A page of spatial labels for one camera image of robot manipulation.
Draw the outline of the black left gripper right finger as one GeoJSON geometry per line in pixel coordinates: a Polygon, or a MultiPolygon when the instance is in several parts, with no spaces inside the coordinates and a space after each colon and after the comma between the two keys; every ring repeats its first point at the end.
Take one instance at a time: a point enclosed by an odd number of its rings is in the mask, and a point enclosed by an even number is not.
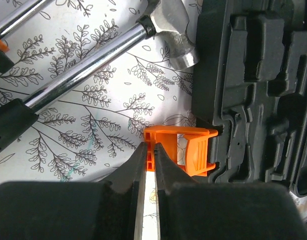
{"type": "Polygon", "coordinates": [[[276,183],[201,183],[154,149],[162,240],[307,240],[307,227],[276,183]]]}

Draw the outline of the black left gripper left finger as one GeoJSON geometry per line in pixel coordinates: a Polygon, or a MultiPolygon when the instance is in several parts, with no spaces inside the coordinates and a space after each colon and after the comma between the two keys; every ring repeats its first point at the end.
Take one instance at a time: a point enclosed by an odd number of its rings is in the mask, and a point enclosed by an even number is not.
{"type": "Polygon", "coordinates": [[[97,182],[0,184],[0,240],[139,240],[147,145],[97,182]]]}

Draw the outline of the dark green tool case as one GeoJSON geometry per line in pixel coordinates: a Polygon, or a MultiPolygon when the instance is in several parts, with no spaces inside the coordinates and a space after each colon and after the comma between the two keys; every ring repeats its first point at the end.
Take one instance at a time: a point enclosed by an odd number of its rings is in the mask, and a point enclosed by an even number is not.
{"type": "Polygon", "coordinates": [[[195,0],[191,110],[215,129],[205,183],[275,182],[307,223],[307,0],[195,0]]]}

